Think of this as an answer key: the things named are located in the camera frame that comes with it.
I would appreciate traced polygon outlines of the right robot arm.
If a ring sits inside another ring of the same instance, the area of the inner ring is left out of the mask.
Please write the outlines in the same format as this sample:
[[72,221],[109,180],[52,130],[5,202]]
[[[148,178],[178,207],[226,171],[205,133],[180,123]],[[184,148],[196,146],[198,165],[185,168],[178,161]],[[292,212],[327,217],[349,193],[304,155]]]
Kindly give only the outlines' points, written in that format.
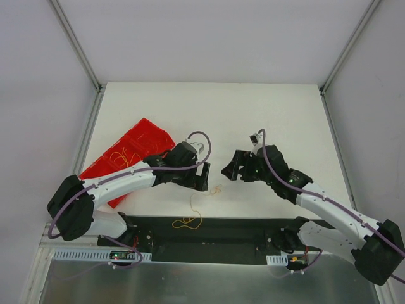
[[262,181],[277,196],[313,212],[331,225],[324,228],[298,217],[297,227],[285,233],[292,250],[312,246],[353,264],[368,281],[382,286],[404,260],[404,242],[397,224],[380,222],[346,208],[328,197],[306,174],[289,168],[275,145],[256,151],[237,150],[221,174],[235,181]]

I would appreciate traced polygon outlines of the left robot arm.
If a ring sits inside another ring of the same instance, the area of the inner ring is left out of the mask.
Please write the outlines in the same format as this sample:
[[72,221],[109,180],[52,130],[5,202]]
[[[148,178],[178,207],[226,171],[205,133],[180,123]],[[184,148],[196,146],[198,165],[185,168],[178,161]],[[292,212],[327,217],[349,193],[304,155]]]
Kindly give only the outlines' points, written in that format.
[[73,241],[84,235],[108,236],[119,246],[128,246],[134,232],[126,215],[103,212],[100,207],[166,183],[207,191],[210,164],[199,159],[203,151],[200,142],[182,141],[166,153],[148,156],[112,174],[84,180],[77,175],[65,178],[47,205],[52,217],[48,237]]

